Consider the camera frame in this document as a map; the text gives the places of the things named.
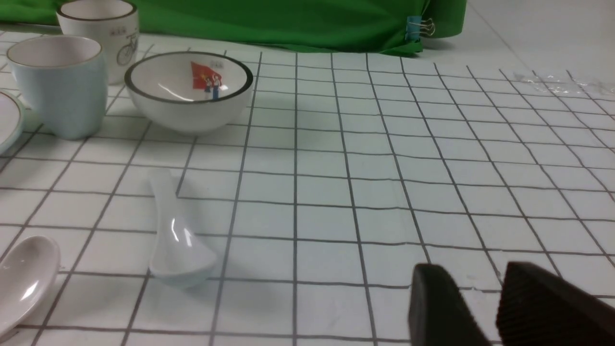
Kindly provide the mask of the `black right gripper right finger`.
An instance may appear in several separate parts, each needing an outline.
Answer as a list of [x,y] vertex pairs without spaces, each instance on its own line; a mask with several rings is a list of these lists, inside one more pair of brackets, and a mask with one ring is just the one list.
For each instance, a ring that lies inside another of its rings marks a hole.
[[615,311],[529,261],[510,261],[496,315],[504,346],[612,346]]

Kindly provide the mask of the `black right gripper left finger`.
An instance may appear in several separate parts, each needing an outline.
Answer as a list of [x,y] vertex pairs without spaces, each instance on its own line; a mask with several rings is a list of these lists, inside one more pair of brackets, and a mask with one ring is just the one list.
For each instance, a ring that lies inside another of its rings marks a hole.
[[413,346],[489,346],[459,287],[444,267],[429,263],[413,269],[408,313]]

